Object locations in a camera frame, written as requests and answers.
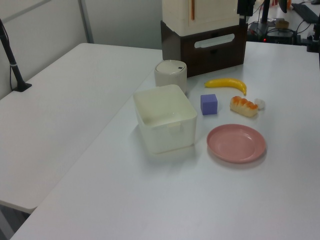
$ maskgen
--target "banana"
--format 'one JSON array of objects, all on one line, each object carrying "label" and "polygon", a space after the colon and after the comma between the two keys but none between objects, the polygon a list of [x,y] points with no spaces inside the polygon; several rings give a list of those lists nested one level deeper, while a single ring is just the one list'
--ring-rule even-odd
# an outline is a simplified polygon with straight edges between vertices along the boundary
[{"label": "banana", "polygon": [[204,86],[206,88],[232,87],[239,89],[243,95],[247,95],[247,86],[245,83],[236,78],[218,78],[207,81]]}]

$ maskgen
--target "pink plate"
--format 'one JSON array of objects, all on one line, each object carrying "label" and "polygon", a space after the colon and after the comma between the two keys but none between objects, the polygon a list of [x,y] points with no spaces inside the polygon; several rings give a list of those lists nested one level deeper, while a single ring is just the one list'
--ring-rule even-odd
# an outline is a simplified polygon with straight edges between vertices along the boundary
[{"label": "pink plate", "polygon": [[208,134],[206,143],[218,158],[231,163],[254,161],[266,149],[265,139],[258,131],[240,124],[214,128]]}]

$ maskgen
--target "purple cube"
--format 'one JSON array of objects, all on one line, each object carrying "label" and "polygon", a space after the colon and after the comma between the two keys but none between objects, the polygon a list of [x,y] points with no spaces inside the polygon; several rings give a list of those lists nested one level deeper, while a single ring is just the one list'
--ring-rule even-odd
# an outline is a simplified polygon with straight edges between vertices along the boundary
[{"label": "purple cube", "polygon": [[218,100],[215,94],[200,96],[202,115],[217,114]]}]

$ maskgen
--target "gray wall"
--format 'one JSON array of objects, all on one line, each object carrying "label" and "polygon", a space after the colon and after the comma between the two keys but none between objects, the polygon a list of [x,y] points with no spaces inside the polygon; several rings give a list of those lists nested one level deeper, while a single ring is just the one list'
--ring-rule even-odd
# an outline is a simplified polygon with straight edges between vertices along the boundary
[{"label": "gray wall", "polygon": [[162,0],[82,0],[95,44],[161,49]]},{"label": "gray wall", "polygon": [[[0,0],[0,5],[8,0]],[[18,8],[12,1],[11,8]],[[10,46],[25,81],[36,75],[69,50],[86,43],[78,0],[50,0],[4,22]],[[9,61],[0,44],[0,99],[11,92]],[[12,75],[13,86],[16,84]]]}]

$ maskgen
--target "bread roll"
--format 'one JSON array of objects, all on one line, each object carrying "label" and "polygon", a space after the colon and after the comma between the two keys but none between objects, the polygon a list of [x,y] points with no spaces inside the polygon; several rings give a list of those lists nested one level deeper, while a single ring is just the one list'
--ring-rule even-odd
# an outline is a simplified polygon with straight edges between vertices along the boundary
[{"label": "bread roll", "polygon": [[230,109],[246,117],[253,117],[258,113],[258,105],[240,96],[234,96],[230,101]]}]

